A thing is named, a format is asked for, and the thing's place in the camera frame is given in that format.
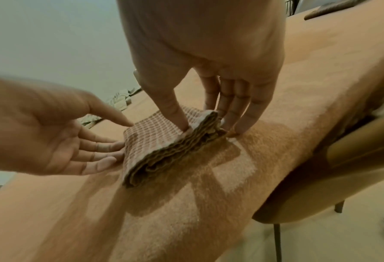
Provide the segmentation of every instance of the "black wire rack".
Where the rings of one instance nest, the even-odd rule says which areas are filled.
[[[297,5],[299,0],[288,0],[286,1],[286,14],[287,16],[292,16],[296,12]]]

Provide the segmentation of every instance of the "hand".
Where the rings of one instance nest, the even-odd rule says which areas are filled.
[[[257,122],[284,60],[283,1],[117,1],[135,76],[167,119],[187,130],[173,89],[194,68],[223,128]]]
[[[123,114],[77,89],[0,79],[0,170],[86,175],[124,158],[124,143],[102,138],[76,119],[94,114],[131,126]]]

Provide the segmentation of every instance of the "red and white checkered cloth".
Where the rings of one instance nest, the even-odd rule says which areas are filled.
[[[182,106],[190,128],[182,133],[160,111],[124,132],[123,177],[126,186],[137,186],[184,155],[226,134],[213,110]]]

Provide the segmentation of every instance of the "finger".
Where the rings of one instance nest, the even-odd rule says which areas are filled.
[[[217,111],[220,117],[224,117],[234,99],[234,80],[220,79],[220,97]]]
[[[117,159],[117,161],[121,161],[124,159],[124,151],[100,153],[79,150],[77,155],[71,160],[79,162],[95,162],[107,157],[114,157],[115,159]]]
[[[221,126],[225,130],[231,129],[240,119],[250,101],[250,85],[247,81],[238,79],[234,84],[235,97],[229,110],[222,119]]]
[[[186,131],[189,128],[188,119],[180,107],[174,90],[166,92],[145,92],[157,105],[162,115],[170,122],[174,123],[180,130]]]
[[[124,148],[124,141],[114,143],[99,143],[86,139],[80,139],[80,150],[91,152],[115,152]]]
[[[117,140],[114,140],[114,139],[98,136],[94,134],[92,131],[90,131],[89,129],[85,128],[84,126],[81,128],[79,132],[79,138],[94,141],[94,142],[100,142],[100,143],[117,142]]]
[[[66,168],[60,173],[63,175],[90,175],[105,171],[116,163],[114,157],[103,158],[96,162],[70,161]]]
[[[236,133],[245,133],[258,121],[273,98],[274,88],[275,82],[269,85],[258,85],[252,89],[251,103],[235,125]]]
[[[204,110],[214,110],[218,95],[220,92],[220,84],[217,76],[203,77],[200,76],[202,85],[205,88],[205,105]]]
[[[122,126],[133,126],[133,122],[127,119],[121,111],[104,103],[94,94],[82,91],[81,96],[88,105],[87,114],[99,116]]]

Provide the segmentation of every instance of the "folded cloth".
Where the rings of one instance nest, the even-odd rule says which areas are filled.
[[[216,111],[184,106],[182,109],[189,122],[189,129],[184,133],[160,111],[124,132],[123,184],[126,187],[145,182],[156,171],[226,134]]]
[[[108,98],[106,100],[106,104],[109,104],[112,107],[120,111],[123,111],[127,108],[128,105],[132,103],[132,99],[130,97],[137,94],[140,91],[141,91],[140,86],[120,90],[114,96]],[[97,124],[102,120],[103,119],[101,117],[90,115],[90,114],[79,119],[80,123],[87,128],[93,127],[95,124]]]

